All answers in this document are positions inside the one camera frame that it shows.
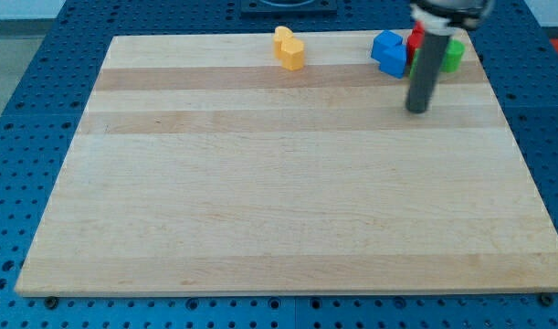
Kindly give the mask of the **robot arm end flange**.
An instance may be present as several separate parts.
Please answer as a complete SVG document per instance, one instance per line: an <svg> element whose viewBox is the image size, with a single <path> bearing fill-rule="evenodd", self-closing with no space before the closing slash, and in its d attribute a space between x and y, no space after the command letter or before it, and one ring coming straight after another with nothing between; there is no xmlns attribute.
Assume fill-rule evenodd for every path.
<svg viewBox="0 0 558 329"><path fill-rule="evenodd" d="M495 0L410 0L411 17L426 32L450 36L458 29L477 30L490 16Z"/></svg>

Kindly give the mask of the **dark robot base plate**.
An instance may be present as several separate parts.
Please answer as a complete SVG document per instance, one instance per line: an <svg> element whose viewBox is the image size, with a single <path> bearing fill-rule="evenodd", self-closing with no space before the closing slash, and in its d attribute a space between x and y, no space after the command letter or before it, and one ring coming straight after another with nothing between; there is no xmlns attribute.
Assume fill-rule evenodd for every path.
<svg viewBox="0 0 558 329"><path fill-rule="evenodd" d="M335 14L336 0L241 0L240 15Z"/></svg>

